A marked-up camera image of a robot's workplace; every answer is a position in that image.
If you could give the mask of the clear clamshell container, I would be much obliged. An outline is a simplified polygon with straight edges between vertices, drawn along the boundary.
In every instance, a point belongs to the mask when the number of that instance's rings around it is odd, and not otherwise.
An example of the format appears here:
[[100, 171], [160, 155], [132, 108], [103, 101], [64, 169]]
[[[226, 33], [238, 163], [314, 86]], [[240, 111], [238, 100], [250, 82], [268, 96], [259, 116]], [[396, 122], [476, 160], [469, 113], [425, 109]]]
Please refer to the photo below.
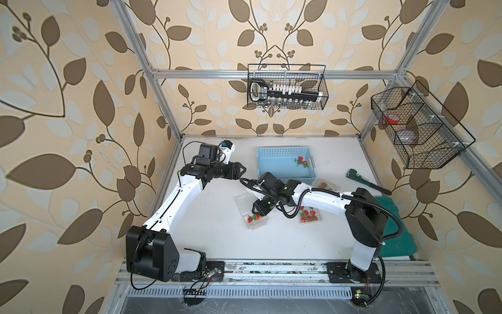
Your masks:
[[257, 200], [257, 197], [254, 196], [253, 194], [249, 192], [245, 192], [243, 194], [240, 194], [238, 196], [234, 197], [236, 206], [239, 210], [240, 215], [242, 216], [244, 223], [246, 224], [247, 228], [250, 230], [255, 230], [257, 228], [260, 228], [262, 226], [265, 226], [268, 222], [267, 217], [261, 216], [261, 219], [258, 221], [254, 221], [252, 224], [248, 224], [247, 217], [252, 214], [252, 206], [253, 203]]
[[312, 207], [300, 207], [299, 213], [299, 222], [302, 225], [312, 224], [321, 221], [322, 217], [320, 211], [318, 209]]
[[325, 179], [322, 179], [322, 178], [317, 178], [314, 183], [312, 184], [313, 187], [315, 188], [322, 188], [322, 189], [325, 189], [325, 190], [332, 190], [332, 191], [340, 191], [340, 188], [338, 185], [336, 185], [335, 183], [332, 183], [330, 181], [327, 181]]

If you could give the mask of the packed strawberries cluster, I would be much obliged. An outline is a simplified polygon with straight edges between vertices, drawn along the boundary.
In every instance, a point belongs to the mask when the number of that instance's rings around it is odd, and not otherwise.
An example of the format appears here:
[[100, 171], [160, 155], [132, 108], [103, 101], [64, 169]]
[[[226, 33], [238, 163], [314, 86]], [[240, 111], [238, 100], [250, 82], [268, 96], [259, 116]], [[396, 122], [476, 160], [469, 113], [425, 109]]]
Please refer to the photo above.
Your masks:
[[325, 190], [332, 190], [329, 184], [324, 181], [320, 182], [317, 187]]

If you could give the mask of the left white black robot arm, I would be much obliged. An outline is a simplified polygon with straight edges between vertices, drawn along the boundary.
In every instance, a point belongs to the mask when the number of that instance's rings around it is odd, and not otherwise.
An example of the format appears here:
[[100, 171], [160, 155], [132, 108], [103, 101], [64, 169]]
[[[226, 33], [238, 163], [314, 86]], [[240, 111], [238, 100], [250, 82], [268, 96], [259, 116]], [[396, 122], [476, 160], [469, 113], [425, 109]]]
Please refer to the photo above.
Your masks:
[[131, 275], [168, 282], [176, 275], [190, 280], [208, 273], [205, 253], [178, 250], [173, 240], [176, 226], [195, 199], [213, 179], [239, 180], [246, 172], [239, 162], [202, 162], [195, 158], [179, 171], [179, 180], [163, 204], [142, 226], [126, 234], [126, 266]]

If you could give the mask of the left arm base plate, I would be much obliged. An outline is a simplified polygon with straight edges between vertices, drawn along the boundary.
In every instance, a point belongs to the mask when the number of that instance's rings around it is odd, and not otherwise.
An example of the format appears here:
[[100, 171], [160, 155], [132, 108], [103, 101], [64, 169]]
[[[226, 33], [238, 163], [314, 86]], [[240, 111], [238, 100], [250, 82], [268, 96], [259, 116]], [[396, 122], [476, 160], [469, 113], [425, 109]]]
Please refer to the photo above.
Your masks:
[[176, 273], [171, 279], [171, 281], [185, 282], [185, 283], [196, 282], [197, 280], [202, 279], [203, 276], [209, 273], [210, 271], [219, 269], [221, 272], [213, 275], [211, 277], [210, 282], [212, 283], [221, 282], [224, 278], [225, 265], [226, 263], [224, 261], [219, 261], [219, 260], [203, 262], [194, 272]]

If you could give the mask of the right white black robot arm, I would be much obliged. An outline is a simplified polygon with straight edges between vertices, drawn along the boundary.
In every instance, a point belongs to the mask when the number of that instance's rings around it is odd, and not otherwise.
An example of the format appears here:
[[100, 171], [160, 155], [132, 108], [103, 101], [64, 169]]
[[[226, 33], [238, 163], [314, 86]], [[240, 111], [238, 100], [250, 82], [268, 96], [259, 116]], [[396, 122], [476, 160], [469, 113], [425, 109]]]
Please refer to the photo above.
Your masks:
[[399, 219], [379, 205], [364, 188], [355, 192], [337, 192], [296, 180], [283, 183], [269, 172], [257, 180], [241, 178], [239, 182], [257, 197], [252, 206], [255, 215], [265, 217], [273, 209], [278, 209], [286, 218], [293, 219], [304, 209], [314, 208], [345, 218], [354, 238], [354, 247], [339, 275], [355, 283], [367, 280], [373, 259], [379, 255], [384, 243], [402, 234], [399, 225], [397, 232], [384, 235], [387, 222], [392, 219], [399, 224]]

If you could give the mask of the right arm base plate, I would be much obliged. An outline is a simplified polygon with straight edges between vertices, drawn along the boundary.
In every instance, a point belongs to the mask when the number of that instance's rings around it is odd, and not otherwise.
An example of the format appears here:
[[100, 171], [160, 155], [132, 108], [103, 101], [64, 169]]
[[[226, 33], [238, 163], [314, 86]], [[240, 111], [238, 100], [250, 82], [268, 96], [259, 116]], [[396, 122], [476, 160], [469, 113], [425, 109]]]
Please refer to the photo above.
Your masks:
[[366, 271], [349, 262], [328, 262], [326, 270], [330, 283], [377, 284], [382, 282], [382, 272], [374, 262]]

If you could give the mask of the strawberry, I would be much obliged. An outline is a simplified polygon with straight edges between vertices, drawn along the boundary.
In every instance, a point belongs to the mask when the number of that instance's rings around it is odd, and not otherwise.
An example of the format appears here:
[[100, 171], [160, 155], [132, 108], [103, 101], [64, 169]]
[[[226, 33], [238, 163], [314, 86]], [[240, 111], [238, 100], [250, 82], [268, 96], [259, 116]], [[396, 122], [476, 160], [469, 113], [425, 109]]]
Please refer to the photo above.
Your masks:
[[252, 224], [254, 221], [258, 221], [261, 219], [261, 216], [259, 215], [249, 215], [247, 217], [248, 224]]

